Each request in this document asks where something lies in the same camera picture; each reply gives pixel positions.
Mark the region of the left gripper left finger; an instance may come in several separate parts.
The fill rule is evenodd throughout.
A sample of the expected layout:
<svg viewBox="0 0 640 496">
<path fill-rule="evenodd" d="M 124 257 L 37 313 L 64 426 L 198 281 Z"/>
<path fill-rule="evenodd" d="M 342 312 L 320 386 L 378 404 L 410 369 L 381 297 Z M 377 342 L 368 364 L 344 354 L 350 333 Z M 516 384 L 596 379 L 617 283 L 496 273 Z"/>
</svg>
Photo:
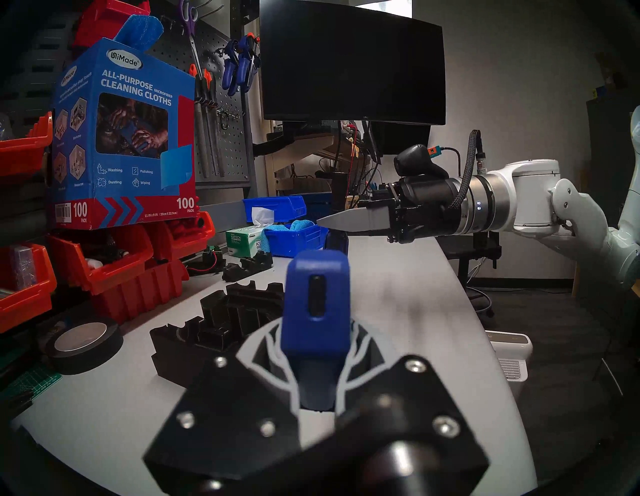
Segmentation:
<svg viewBox="0 0 640 496">
<path fill-rule="evenodd" d="M 168 495 L 296 495 L 300 389 L 280 321 L 216 353 L 187 388 L 143 461 Z"/>
</svg>

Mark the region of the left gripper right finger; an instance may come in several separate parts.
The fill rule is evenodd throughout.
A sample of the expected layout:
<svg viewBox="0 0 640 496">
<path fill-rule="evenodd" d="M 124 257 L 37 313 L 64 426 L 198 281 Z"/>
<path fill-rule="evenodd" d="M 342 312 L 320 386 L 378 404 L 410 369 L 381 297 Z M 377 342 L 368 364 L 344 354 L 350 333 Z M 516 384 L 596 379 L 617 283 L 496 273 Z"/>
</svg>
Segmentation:
<svg viewBox="0 0 640 496">
<path fill-rule="evenodd" d="M 357 322 L 337 383 L 336 429 L 359 450 L 346 470 L 354 493 L 472 493 L 489 468 L 427 358 L 401 356 Z"/>
</svg>

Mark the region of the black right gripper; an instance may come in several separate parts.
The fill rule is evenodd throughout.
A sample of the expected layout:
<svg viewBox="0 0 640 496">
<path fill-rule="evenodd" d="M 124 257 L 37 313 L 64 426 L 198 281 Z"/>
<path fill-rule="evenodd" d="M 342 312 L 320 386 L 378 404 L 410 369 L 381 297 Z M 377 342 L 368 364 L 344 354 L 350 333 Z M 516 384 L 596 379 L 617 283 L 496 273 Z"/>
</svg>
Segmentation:
<svg viewBox="0 0 640 496">
<path fill-rule="evenodd" d="M 320 227 L 349 236 L 387 236 L 390 243 L 454 234 L 460 226 L 460 206 L 452 206 L 458 187 L 451 178 L 405 177 L 389 185 L 394 207 L 357 207 L 319 218 Z"/>
</svg>

